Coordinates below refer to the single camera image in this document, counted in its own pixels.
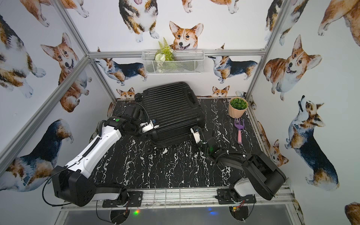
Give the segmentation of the black hard-shell suitcase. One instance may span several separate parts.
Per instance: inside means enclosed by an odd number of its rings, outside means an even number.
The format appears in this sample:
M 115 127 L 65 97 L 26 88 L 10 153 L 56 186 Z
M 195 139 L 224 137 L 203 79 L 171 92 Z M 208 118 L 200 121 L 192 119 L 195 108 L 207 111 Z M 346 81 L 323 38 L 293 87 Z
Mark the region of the black hard-shell suitcase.
M 205 113 L 197 96 L 186 82 L 174 82 L 146 89 L 135 95 L 135 101 L 146 110 L 153 124 L 145 154 L 192 138 L 191 128 L 204 128 Z

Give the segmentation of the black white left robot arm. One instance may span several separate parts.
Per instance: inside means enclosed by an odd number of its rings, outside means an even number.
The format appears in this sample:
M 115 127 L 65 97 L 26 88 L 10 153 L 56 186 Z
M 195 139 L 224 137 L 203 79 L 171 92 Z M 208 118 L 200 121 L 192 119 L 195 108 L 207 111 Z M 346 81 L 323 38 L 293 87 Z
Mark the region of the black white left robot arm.
M 120 116 L 112 116 L 98 123 L 97 136 L 65 166 L 57 166 L 51 173 L 54 195 L 66 202 L 83 207 L 92 201 L 115 201 L 120 206 L 130 201 L 124 185 L 113 182 L 96 183 L 89 179 L 94 168 L 110 147 L 123 136 L 146 136 L 158 128 L 148 110 L 137 102 L 126 105 Z

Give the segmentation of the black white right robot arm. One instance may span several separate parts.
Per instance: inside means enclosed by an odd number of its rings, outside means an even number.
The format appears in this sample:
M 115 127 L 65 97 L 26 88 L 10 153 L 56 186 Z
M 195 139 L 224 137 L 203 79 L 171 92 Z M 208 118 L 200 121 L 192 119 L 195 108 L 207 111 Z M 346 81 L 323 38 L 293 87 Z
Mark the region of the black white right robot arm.
M 229 187 L 225 197 L 217 196 L 218 200 L 237 203 L 255 195 L 271 200 L 285 183 L 285 174 L 262 151 L 245 154 L 225 150 L 217 145 L 213 130 L 195 126 L 190 131 L 207 160 L 216 166 L 231 167 L 245 173 L 244 178 Z

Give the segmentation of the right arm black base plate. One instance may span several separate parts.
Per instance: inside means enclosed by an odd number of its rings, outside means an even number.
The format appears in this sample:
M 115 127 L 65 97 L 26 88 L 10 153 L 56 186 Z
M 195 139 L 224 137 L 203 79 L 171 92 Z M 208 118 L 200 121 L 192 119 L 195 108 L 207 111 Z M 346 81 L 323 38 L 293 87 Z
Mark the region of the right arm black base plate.
M 244 203 L 256 203 L 257 200 L 254 195 L 247 195 L 245 197 L 240 196 L 234 190 L 229 188 L 217 189 L 217 195 L 215 198 L 219 204 L 240 204 Z

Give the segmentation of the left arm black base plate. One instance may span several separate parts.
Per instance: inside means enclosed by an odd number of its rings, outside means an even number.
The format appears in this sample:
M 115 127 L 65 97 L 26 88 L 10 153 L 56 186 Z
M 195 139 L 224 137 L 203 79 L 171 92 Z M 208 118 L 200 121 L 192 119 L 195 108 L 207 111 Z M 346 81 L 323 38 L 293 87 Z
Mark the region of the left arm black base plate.
M 126 207 L 140 207 L 142 203 L 142 191 L 127 191 L 119 195 L 115 200 L 103 201 L 103 208 L 126 208 Z

